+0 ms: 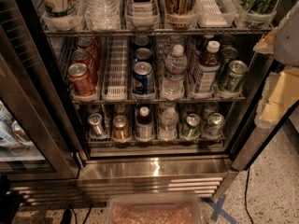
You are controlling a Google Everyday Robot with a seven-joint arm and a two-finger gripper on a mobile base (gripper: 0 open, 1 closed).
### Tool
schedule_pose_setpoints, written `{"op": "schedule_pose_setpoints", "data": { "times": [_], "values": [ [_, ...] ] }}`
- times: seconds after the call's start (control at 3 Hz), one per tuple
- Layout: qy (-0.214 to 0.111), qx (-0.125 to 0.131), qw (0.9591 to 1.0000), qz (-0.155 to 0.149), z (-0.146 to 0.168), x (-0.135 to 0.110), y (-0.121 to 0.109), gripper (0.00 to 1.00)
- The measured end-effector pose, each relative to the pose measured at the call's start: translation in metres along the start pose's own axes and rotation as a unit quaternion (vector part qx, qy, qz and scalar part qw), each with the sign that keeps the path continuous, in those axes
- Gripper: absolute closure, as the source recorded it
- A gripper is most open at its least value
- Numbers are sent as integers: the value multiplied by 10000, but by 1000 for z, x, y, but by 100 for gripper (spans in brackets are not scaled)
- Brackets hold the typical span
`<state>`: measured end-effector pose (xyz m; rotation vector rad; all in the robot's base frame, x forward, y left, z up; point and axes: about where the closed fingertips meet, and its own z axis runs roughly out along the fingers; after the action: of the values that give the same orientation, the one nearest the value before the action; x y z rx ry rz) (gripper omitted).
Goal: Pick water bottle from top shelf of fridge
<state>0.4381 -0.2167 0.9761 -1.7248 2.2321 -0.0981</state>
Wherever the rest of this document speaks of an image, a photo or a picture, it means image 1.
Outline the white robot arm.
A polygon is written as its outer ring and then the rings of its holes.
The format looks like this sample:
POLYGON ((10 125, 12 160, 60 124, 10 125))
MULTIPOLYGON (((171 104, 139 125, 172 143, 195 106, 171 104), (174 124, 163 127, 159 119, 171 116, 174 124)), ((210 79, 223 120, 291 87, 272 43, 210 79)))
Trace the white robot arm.
POLYGON ((271 54, 277 62, 286 65, 278 74, 270 73, 256 110, 255 125, 270 129, 299 100, 299 2, 253 50, 271 54))

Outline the yellow foam padded gripper finger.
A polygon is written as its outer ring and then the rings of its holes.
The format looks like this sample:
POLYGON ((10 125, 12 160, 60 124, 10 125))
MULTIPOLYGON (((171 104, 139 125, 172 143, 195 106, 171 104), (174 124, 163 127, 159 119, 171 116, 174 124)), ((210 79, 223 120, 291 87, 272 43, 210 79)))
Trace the yellow foam padded gripper finger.
POLYGON ((269 34, 262 38, 254 47, 253 50, 261 54, 273 54, 274 42, 278 28, 275 27, 269 34))
POLYGON ((299 100, 299 68, 287 66, 271 72, 265 81, 254 123, 258 128, 273 128, 288 109, 299 100))

